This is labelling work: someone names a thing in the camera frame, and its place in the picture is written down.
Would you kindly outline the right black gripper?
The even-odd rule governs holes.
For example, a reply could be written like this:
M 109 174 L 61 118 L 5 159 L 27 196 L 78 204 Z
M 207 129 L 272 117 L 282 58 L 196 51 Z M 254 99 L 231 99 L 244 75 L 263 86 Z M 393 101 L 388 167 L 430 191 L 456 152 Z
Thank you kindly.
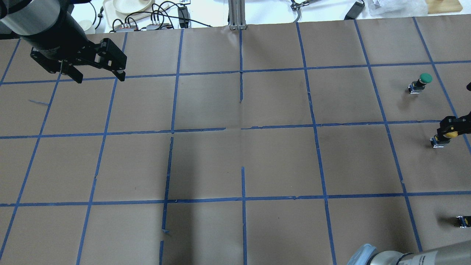
M 471 91 L 471 82 L 466 85 L 466 89 Z M 471 132 L 471 113 L 461 116 L 456 121 L 456 130 L 454 129 L 454 123 L 456 116 L 446 116 L 437 128 L 437 139 L 452 139 L 458 136 L 458 133 L 470 133 Z

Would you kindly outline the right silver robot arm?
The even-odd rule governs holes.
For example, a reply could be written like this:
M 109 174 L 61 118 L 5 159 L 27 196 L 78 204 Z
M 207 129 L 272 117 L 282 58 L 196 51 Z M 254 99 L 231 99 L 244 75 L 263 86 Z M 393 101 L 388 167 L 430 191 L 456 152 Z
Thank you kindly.
M 451 139 L 470 134 L 470 114 L 446 116 L 439 123 L 436 134 L 431 137 L 434 149 L 443 148 Z M 362 245 L 348 261 L 348 265 L 469 265 L 471 242 L 464 241 L 417 253 L 398 251 L 379 252 L 370 244 Z

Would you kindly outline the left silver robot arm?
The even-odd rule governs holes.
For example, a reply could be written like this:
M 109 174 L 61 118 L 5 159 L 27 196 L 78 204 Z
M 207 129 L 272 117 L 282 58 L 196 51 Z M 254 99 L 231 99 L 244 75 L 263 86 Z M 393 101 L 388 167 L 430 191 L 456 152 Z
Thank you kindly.
M 49 73 L 80 84 L 77 66 L 112 72 L 125 80 L 127 56 L 110 38 L 94 43 L 68 11 L 75 0 L 2 0 L 1 22 L 32 46 L 30 56 Z

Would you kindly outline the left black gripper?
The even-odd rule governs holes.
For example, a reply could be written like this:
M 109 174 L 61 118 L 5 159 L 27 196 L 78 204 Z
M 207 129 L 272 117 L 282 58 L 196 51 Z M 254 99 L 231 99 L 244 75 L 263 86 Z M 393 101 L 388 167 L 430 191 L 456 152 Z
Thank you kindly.
M 82 84 L 84 75 L 76 68 L 77 66 L 105 69 L 112 72 L 120 82 L 124 82 L 126 77 L 127 56 L 109 38 L 104 38 L 98 44 L 89 41 L 87 45 L 78 48 L 64 59 L 50 59 L 34 47 L 31 49 L 30 57 L 47 72 L 69 76 L 78 84 Z

